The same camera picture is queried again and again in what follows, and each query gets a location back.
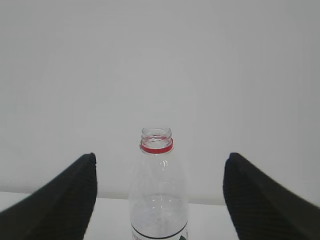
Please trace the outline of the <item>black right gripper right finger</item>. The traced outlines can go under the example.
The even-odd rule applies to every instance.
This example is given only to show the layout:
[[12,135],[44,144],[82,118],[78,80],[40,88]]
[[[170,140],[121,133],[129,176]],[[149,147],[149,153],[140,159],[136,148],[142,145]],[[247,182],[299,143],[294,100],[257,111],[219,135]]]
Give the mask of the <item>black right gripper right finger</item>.
[[223,196],[240,240],[318,240],[320,208],[237,152],[225,162]]

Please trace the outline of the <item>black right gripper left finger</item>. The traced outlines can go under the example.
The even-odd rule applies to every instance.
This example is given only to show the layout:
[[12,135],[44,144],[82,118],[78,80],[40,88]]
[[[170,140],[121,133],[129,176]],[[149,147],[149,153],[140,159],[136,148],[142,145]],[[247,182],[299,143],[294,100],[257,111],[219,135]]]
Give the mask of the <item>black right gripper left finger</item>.
[[82,240],[98,194],[94,153],[0,213],[2,240]]

